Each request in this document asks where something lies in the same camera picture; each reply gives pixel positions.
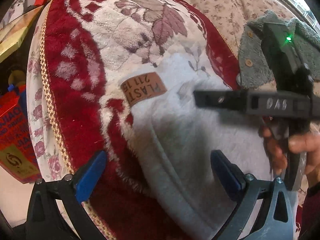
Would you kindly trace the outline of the red and cream floral blanket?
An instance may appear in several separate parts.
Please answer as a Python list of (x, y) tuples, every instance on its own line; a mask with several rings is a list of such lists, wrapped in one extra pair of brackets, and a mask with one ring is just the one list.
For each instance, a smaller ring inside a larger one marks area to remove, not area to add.
[(85, 210), (106, 239), (188, 239), (151, 195), (133, 148), (137, 117), (121, 83), (147, 72), (164, 85), (187, 74), (236, 88), (238, 59), (197, 2), (52, 0), (31, 42), (29, 130), (47, 181), (99, 150), (107, 168)]

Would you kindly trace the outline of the red cardboard box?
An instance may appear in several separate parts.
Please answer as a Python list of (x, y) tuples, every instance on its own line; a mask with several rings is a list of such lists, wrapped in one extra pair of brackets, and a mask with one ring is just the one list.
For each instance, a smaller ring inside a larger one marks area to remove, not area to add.
[(41, 177), (29, 133), (26, 86), (10, 85), (1, 96), (1, 167), (20, 183)]

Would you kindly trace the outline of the grey-green fleece jacket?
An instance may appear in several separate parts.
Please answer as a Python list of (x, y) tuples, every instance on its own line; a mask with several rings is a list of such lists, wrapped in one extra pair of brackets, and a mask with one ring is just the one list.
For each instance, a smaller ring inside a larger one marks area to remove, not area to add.
[(244, 26), (238, 51), (240, 68), (240, 74), (236, 78), (238, 84), (242, 88), (275, 85), (274, 76), (261, 49), (263, 25), (267, 22), (282, 23), (288, 28), (297, 47), (301, 50), (303, 60), (311, 70), (311, 76), (315, 81), (313, 89), (319, 93), (319, 35), (299, 19), (282, 20), (270, 10), (265, 11), (263, 16), (256, 20), (248, 21)]

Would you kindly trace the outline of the light grey fleece pants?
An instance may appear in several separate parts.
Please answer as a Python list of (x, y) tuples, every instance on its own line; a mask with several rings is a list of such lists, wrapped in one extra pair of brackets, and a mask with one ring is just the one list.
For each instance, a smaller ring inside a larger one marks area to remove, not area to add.
[(221, 150), (244, 173), (273, 178), (258, 135), (260, 119), (195, 105), (195, 89), (227, 89), (204, 55), (174, 53), (158, 67), (131, 63), (124, 80), (151, 72), (167, 90), (132, 106), (130, 144), (166, 213), (194, 239), (211, 239), (235, 206), (212, 171), (212, 150)]

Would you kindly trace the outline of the cream floral quilt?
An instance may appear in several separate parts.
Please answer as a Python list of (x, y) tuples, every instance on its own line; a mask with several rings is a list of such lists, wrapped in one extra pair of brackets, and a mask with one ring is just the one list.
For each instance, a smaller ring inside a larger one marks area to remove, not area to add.
[(282, 20), (296, 18), (293, 12), (277, 0), (184, 0), (202, 12), (216, 27), (235, 56), (248, 21), (274, 12)]

